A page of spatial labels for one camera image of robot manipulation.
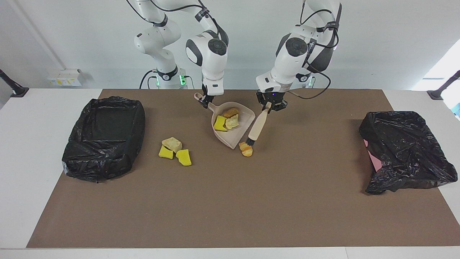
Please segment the beige brush with black bristles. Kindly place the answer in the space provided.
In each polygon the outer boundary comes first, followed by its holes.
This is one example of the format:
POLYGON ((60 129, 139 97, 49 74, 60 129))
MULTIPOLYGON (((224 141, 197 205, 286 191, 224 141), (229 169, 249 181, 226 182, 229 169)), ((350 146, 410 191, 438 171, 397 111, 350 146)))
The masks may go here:
POLYGON ((262 132, 263 130, 263 127, 266 123, 266 119, 267 119, 267 116, 269 114, 269 110, 272 106, 272 103, 271 102, 267 102, 265 108, 263 108, 262 112, 260 113, 260 115, 258 115, 258 117, 256 118, 252 128, 251 128, 251 131, 249 132, 248 134, 248 138, 246 140, 246 144, 248 144, 249 146, 253 146, 255 141, 259 138, 260 136, 260 133, 262 132))

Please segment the notched yellow sponge piece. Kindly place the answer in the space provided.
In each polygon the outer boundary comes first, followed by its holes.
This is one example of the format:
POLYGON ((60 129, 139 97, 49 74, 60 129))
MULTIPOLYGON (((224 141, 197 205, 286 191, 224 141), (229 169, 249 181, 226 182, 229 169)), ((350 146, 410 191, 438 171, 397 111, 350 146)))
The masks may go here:
POLYGON ((226 120, 227 118, 225 118, 224 116, 218 115, 213 125, 214 130, 224 132, 228 131, 228 129, 226 128, 226 120))

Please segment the beige plastic dustpan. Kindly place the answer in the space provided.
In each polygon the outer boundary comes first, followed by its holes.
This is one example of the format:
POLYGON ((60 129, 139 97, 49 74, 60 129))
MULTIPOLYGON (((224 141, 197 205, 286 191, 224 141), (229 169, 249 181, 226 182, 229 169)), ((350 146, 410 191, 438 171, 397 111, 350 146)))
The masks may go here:
POLYGON ((238 102, 225 102, 221 105, 214 105, 214 108, 208 109, 212 111, 211 129, 214 132, 214 135, 231 149, 235 149, 241 138, 243 138, 244 134, 255 120, 255 113, 250 108, 247 108, 238 102), (213 125, 216 117, 230 108, 237 108, 239 110, 239 126, 226 132, 214 130, 213 125))

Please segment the beige sponge chunk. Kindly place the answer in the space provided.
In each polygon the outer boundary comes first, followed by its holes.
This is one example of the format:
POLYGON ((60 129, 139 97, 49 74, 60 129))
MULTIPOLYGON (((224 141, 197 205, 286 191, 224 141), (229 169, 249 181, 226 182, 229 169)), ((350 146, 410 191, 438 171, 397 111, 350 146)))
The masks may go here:
POLYGON ((177 153, 178 151, 183 149, 183 144, 181 141, 178 139, 171 137, 168 139, 164 139, 161 141, 162 145, 166 147, 167 149, 173 151, 174 153, 177 153))

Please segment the large yellow sponge piece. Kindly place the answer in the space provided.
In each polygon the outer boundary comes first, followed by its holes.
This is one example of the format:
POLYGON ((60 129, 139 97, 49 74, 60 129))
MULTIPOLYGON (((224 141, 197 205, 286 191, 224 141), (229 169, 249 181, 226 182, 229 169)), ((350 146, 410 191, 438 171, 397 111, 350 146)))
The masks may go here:
POLYGON ((183 166, 191 166, 191 158, 189 154, 189 149, 182 149, 176 152, 176 157, 178 158, 178 161, 180 164, 183 166))

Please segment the pink plastic bin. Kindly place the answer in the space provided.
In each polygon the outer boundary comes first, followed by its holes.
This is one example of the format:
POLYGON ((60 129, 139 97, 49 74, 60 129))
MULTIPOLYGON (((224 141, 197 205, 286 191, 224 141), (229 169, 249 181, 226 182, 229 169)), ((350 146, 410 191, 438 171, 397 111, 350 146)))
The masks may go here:
POLYGON ((377 172, 382 168, 382 162, 377 157, 373 156, 373 154, 371 154, 371 152, 369 150, 368 141, 367 140, 363 140, 363 141, 364 141, 364 144, 366 146, 366 150, 367 150, 367 152, 369 154, 369 157, 370 157, 370 160, 371 160, 371 163, 372 163, 372 166, 373 166, 373 170, 375 172, 377 172))

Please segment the black bag lined bin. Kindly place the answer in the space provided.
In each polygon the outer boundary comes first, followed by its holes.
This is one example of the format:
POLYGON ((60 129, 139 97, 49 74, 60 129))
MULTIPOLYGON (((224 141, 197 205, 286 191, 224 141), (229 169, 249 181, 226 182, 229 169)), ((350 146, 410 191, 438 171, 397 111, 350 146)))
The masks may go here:
POLYGON ((145 134, 138 100, 92 99, 77 119, 62 156, 65 175, 89 182, 120 177, 133 167, 145 134))

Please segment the crumpled black trash bag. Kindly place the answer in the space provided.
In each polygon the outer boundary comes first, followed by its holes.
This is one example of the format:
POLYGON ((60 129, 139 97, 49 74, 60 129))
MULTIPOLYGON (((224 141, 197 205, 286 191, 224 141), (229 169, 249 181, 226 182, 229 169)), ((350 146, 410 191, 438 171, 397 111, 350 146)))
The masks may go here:
POLYGON ((370 177, 366 192, 381 195, 399 189, 430 189, 458 181, 426 121, 414 111, 369 112, 359 134, 382 166, 370 177))

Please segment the brown table mat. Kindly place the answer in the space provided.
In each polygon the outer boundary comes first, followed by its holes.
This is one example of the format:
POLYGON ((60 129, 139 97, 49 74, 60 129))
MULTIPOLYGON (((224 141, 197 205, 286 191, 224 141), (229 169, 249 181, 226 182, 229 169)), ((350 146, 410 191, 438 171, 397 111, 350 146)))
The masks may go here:
POLYGON ((392 109, 381 90, 288 95, 248 158, 214 136, 193 95, 103 90, 145 109, 133 169, 102 183, 61 175, 27 247, 460 246, 439 189, 365 193, 372 164, 358 129, 392 109), (171 137, 191 166, 158 156, 171 137))

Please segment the black clamp stand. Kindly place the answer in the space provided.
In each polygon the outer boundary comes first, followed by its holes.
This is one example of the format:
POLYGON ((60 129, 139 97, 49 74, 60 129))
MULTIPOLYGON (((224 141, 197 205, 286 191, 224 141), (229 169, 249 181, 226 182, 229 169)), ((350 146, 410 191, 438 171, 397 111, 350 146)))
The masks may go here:
POLYGON ((12 89, 13 93, 10 95, 12 98, 22 98, 29 90, 29 87, 23 87, 8 77, 2 69, 0 69, 0 78, 12 89))
POLYGON ((437 90, 429 90, 427 91, 427 94, 432 100, 443 100, 441 96, 442 92, 446 90, 452 83, 459 80, 459 78, 460 69, 452 77, 450 77, 441 87, 439 87, 437 90))

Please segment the white wall socket box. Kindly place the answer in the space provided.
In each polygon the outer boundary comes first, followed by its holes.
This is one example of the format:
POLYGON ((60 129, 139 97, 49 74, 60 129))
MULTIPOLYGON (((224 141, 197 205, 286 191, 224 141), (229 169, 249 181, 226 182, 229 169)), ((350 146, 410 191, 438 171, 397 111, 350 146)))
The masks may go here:
POLYGON ((47 80, 52 86, 81 87, 83 77, 80 69, 50 69, 47 80))

